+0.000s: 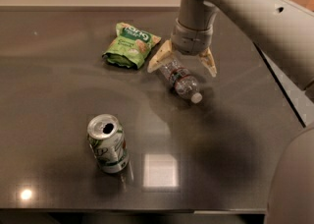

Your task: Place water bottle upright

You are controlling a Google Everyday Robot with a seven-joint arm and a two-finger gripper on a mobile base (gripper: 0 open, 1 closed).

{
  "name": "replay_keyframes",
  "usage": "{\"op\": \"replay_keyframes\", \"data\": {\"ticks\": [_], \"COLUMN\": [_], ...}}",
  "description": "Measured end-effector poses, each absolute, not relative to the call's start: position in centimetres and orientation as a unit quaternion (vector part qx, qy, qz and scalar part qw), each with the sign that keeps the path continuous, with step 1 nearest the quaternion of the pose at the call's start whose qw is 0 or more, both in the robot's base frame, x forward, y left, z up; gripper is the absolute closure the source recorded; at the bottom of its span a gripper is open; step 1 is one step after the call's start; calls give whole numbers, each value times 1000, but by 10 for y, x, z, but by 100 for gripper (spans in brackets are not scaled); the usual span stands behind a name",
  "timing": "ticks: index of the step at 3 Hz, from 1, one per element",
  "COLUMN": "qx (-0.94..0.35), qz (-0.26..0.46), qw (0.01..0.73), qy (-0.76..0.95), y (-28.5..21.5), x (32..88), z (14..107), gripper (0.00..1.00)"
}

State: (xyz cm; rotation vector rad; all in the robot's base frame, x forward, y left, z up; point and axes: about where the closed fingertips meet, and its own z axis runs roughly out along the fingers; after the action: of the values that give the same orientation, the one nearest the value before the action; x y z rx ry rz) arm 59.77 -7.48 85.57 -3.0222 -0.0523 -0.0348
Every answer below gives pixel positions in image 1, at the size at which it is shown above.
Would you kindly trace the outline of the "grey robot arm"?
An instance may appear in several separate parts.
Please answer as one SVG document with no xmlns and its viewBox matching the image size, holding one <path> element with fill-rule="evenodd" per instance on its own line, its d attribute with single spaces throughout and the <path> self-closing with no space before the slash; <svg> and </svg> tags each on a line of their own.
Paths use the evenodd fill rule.
<svg viewBox="0 0 314 224">
<path fill-rule="evenodd" d="M 175 51 L 204 66 L 218 11 L 232 20 L 308 97 L 314 86 L 314 14 L 289 0 L 181 0 L 171 39 L 150 60 L 153 72 Z M 314 224 L 314 126 L 284 150 L 267 200 L 264 224 Z"/>
</svg>

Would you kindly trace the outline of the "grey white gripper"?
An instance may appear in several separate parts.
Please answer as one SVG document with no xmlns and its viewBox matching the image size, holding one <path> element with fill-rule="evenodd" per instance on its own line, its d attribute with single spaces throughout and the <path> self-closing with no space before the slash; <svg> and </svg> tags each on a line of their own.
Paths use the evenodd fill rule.
<svg viewBox="0 0 314 224">
<path fill-rule="evenodd" d="M 217 76 L 216 64 L 210 48 L 212 41 L 213 26 L 206 30 L 195 30 L 186 28 L 176 20 L 171 33 L 171 41 L 166 40 L 157 53 L 149 61 L 147 72 L 152 73 L 163 65 L 170 63 L 175 54 L 173 47 L 183 55 L 198 55 L 201 64 L 207 69 L 210 75 Z"/>
</svg>

